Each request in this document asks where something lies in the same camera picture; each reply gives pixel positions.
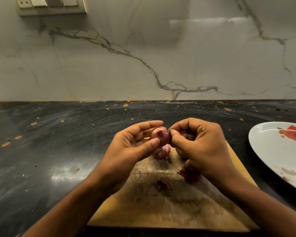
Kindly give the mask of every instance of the plate rim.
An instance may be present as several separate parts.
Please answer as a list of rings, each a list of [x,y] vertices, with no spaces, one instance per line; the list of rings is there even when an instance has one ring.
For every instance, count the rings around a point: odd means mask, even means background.
[[[285,179],[283,179],[283,177],[282,176],[280,176],[277,172],[275,172],[274,170],[273,170],[273,168],[271,168],[258,154],[257,154],[257,152],[256,152],[256,150],[254,149],[254,146],[252,145],[252,130],[254,129],[254,128],[257,128],[258,126],[261,126],[261,125],[263,125],[263,124],[267,124],[267,123],[285,123],[285,124],[296,124],[296,123],[293,123],[293,122],[285,122],[285,121],[267,121],[267,122],[262,122],[262,123],[259,123],[259,124],[257,124],[257,125],[255,125],[255,126],[253,126],[251,129],[250,129],[250,131],[249,131],[249,134],[248,134],[248,138],[249,138],[249,144],[250,144],[250,146],[251,146],[251,148],[253,149],[253,151],[254,151],[254,153],[259,157],[259,159],[271,170],[271,171],[273,171],[276,175],[278,175],[283,181],[285,181]],[[290,181],[285,181],[286,183],[289,183],[291,186],[293,186],[294,188],[296,188],[296,186],[292,183],[292,182],[290,182]]]

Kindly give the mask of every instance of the white plate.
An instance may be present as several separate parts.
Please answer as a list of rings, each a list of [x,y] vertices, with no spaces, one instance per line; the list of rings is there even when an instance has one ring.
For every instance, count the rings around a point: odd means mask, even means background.
[[[272,171],[296,187],[296,123],[258,124],[250,130],[249,142]]]

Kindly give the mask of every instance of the hand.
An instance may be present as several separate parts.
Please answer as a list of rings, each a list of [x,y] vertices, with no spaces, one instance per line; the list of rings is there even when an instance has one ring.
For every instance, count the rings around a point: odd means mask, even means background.
[[[158,138],[144,138],[150,137],[154,127],[162,124],[163,121],[146,121],[118,132],[89,178],[99,180],[108,196],[119,191],[134,165],[150,156],[159,147]]]
[[[196,168],[209,181],[223,183],[239,175],[217,123],[188,118],[175,123],[169,131],[172,147],[181,157],[190,160],[189,167]]]

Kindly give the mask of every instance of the right hand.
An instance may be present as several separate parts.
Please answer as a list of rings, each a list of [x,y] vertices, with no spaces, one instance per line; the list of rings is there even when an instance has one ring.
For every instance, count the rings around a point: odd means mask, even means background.
[[[220,184],[239,176],[219,124],[188,118],[175,123],[169,131],[172,147],[209,181]]]

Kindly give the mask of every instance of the left hand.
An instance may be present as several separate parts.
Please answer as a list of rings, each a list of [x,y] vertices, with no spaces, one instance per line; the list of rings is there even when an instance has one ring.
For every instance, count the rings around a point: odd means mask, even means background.
[[[146,121],[118,132],[89,178],[100,181],[108,196],[119,191],[134,165],[159,147],[158,138],[144,138],[150,137],[154,127],[160,127],[162,124],[163,121]]]

